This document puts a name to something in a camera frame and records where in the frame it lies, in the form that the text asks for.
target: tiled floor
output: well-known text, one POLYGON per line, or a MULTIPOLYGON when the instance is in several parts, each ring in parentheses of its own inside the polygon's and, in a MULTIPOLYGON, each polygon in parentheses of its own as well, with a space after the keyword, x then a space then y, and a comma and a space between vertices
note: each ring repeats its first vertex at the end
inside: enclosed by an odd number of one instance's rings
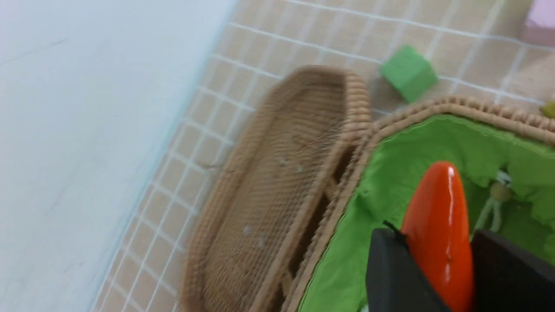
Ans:
POLYGON ((377 70, 413 45, 439 83, 426 98, 471 95, 538 112, 555 86, 555 49, 518 41, 531 0, 241 0, 191 109, 150 183, 96 312, 174 312, 187 238, 261 96, 303 64, 369 82, 375 118, 406 105, 377 70))

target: orange handle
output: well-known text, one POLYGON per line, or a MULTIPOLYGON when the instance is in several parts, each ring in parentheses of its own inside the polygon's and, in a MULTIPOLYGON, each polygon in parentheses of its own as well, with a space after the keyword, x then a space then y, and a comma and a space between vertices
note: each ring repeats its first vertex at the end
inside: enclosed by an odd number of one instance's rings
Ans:
POLYGON ((474 303, 472 250, 461 178, 449 162, 433 164, 408 206, 401 232, 426 278, 453 312, 474 303))

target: black object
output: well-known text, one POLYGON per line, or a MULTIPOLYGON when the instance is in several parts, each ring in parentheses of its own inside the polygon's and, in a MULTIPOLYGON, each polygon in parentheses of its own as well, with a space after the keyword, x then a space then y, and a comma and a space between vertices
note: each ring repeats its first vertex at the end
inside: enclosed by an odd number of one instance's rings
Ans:
POLYGON ((478 311, 555 311, 555 267, 487 230, 472 239, 478 311))
MULTIPOLYGON (((372 232, 366 268, 371 312, 452 312, 391 224, 372 232)), ((476 311, 555 311, 555 267, 488 230, 472 239, 476 311)))
POLYGON ((366 268, 371 312, 451 312, 411 257, 399 231, 372 232, 366 268))

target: green block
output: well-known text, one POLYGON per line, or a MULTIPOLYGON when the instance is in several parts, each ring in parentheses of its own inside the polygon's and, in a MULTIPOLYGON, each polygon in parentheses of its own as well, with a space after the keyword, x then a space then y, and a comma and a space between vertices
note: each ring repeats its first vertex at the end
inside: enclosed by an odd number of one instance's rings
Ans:
POLYGON ((411 46, 397 51, 382 66, 381 73, 409 103, 417 101, 437 82, 430 63, 411 46))

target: wicker basket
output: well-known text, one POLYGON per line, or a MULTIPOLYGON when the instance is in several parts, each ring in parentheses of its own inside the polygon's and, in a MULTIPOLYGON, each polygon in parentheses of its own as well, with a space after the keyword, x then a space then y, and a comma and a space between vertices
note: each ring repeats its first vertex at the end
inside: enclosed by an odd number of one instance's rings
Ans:
POLYGON ((326 250, 375 147, 383 139, 438 114, 466 117, 514 132, 524 138, 555 145, 555 120, 471 98, 451 96, 435 102, 415 104, 375 122, 368 128, 340 180, 337 201, 328 206, 326 218, 321 221, 320 227, 312 238, 309 251, 306 253, 304 270, 299 274, 296 288, 291 291, 282 311, 295 312, 298 310, 316 264, 326 250))
POLYGON ((366 86, 351 72, 304 67, 272 90, 197 221, 181 291, 186 311, 281 309, 369 125, 366 86))

